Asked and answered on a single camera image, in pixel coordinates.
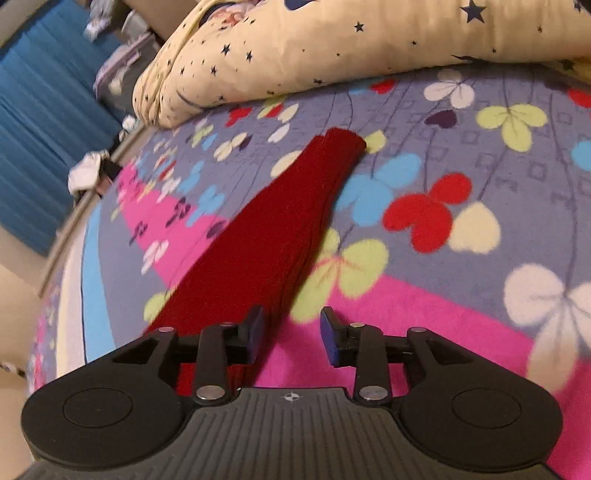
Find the clear plastic storage box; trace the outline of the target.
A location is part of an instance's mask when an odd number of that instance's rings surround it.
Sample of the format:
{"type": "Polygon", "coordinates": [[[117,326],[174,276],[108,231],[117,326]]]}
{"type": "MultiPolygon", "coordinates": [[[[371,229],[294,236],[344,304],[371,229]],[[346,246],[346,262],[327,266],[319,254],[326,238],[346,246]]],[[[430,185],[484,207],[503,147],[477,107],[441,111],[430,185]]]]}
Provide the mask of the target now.
{"type": "Polygon", "coordinates": [[[98,70],[95,98],[122,112],[133,113],[132,93],[141,73],[155,58],[159,45],[152,33],[119,46],[98,70]]]}

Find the dark red knit sweater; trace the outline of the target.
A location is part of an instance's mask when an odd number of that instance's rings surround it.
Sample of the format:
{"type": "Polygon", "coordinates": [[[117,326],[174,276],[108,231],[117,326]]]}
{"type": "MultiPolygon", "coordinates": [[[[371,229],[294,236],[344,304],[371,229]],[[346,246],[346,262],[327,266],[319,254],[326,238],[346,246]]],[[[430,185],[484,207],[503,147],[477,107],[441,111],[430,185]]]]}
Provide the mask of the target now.
{"type": "Polygon", "coordinates": [[[280,322],[315,264],[332,208],[367,144],[339,128],[315,136],[294,163],[260,190],[199,256],[166,301],[150,331],[180,336],[263,309],[263,345],[250,367],[231,367],[229,383],[250,386],[262,371],[280,322]]]}

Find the colourful floral fleece blanket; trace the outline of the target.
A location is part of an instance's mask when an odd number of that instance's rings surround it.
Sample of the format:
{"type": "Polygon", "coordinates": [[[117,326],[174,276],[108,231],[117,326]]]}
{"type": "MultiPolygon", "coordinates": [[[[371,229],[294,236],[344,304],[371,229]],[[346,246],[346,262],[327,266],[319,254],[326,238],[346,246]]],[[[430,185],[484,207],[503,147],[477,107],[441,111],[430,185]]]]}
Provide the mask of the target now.
{"type": "Polygon", "coordinates": [[[259,385],[348,385],[318,314],[423,325],[552,392],[551,466],[590,475],[590,90],[539,66],[432,69],[221,107],[159,131],[77,232],[28,384],[135,339],[229,221],[315,135],[368,149],[259,385]]]}

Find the blue window curtain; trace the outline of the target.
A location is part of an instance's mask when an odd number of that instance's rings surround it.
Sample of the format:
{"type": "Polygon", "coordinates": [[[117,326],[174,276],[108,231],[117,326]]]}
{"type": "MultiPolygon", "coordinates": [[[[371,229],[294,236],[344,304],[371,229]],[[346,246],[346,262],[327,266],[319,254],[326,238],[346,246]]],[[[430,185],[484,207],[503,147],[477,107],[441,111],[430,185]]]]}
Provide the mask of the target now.
{"type": "Polygon", "coordinates": [[[93,92],[119,41],[89,41],[87,19],[74,1],[51,1],[1,49],[1,225],[42,256],[72,206],[70,168],[120,129],[93,92]]]}

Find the cream star-print duvet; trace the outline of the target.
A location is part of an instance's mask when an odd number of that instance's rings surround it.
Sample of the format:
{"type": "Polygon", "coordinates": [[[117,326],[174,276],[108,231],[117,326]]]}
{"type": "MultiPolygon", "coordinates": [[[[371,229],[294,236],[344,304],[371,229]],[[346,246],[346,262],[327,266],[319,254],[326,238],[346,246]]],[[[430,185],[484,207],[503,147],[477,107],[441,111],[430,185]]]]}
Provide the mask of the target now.
{"type": "Polygon", "coordinates": [[[144,123],[324,85],[468,62],[590,53],[586,1],[201,1],[138,78],[144,123]]]}

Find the white crumpled cloth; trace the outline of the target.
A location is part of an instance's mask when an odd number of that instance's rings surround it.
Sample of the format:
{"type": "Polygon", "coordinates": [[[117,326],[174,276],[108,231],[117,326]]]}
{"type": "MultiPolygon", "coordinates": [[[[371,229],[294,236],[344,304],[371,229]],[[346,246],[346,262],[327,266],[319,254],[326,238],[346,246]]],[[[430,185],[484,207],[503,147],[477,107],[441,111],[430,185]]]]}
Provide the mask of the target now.
{"type": "Polygon", "coordinates": [[[100,176],[101,164],[104,160],[108,160],[109,157],[110,154],[107,150],[86,153],[68,172],[67,187],[69,193],[74,196],[77,192],[93,189],[100,176]]]}

